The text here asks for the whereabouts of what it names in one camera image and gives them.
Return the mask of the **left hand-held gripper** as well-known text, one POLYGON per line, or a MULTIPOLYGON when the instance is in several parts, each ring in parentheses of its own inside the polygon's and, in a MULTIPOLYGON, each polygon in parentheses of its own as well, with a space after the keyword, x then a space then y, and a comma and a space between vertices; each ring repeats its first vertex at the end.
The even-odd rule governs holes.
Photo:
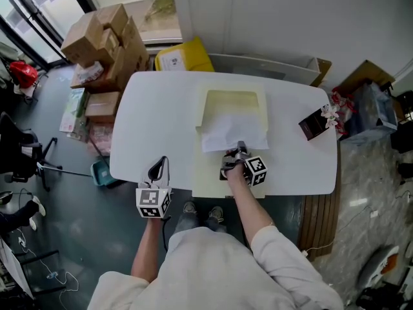
POLYGON ((161 156, 144 170, 136 189, 136 207, 142 218, 162 219, 171 203, 169 160, 161 156))

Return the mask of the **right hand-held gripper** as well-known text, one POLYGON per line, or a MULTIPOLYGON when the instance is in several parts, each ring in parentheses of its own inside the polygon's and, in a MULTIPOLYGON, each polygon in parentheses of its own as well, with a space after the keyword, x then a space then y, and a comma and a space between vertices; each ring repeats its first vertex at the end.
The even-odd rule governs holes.
POLYGON ((243 176, 247 184, 253 187, 263 183, 268 169, 261 156, 251 156, 244 141, 237 142, 237 155, 239 157, 248 157, 242 163, 244 165, 243 176))

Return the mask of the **person's right hand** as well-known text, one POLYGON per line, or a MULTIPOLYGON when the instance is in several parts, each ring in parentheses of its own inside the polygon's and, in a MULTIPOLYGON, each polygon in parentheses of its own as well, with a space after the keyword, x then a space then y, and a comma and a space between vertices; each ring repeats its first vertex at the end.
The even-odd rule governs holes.
POLYGON ((237 164, 244 163, 248 158, 248 152, 238 149, 228 150, 221 161, 221 179, 227 179, 227 171, 232 170, 237 164))

